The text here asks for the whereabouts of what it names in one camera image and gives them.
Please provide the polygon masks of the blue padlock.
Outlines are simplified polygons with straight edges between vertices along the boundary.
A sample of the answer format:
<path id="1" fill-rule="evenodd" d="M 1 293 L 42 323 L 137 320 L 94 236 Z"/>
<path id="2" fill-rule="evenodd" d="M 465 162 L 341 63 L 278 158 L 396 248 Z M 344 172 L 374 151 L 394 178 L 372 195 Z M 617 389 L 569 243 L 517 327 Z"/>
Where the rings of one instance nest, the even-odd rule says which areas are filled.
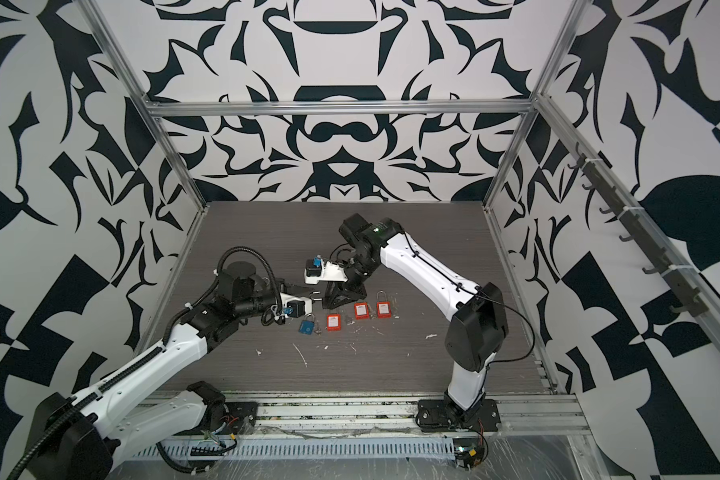
<path id="1" fill-rule="evenodd" d="M 304 316 L 299 324 L 298 332 L 304 335 L 320 333 L 319 324 L 314 314 L 309 313 Z"/>

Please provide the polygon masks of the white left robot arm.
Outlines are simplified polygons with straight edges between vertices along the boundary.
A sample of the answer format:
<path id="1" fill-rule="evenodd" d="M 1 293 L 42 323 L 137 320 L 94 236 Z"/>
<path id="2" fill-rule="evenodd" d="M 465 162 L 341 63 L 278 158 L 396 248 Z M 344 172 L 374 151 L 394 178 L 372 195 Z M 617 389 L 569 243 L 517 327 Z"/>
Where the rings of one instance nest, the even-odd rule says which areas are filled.
<path id="1" fill-rule="evenodd" d="M 216 426 L 225 397 L 196 382 L 147 410 L 137 406 L 171 377 L 200 360 L 258 317 L 282 324 L 312 311 L 312 290 L 234 262 L 216 271 L 197 301 L 169 322 L 147 351 L 102 380 L 64 398 L 53 394 L 32 419 L 24 454 L 9 473 L 18 479 L 104 479 L 134 454 L 176 433 Z"/>

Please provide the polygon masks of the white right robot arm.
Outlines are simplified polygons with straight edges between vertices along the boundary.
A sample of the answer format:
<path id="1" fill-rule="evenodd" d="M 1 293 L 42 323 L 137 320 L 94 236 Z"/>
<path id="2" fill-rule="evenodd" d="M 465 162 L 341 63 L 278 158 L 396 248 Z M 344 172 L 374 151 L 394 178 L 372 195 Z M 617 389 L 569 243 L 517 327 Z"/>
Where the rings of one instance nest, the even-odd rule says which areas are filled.
<path id="1" fill-rule="evenodd" d="M 327 309 L 363 300 L 365 282 L 381 266 L 397 273 L 424 294 L 448 320 L 444 340 L 453 360 L 451 381 L 444 393 L 444 414 L 450 425 L 474 421 L 485 399 L 485 380 L 508 336 L 500 289 L 480 286 L 457 274 L 419 246 L 396 221 L 370 223 L 359 214 L 339 228 L 353 255 L 347 260 L 316 257 L 305 265 L 307 283 L 326 285 Z"/>

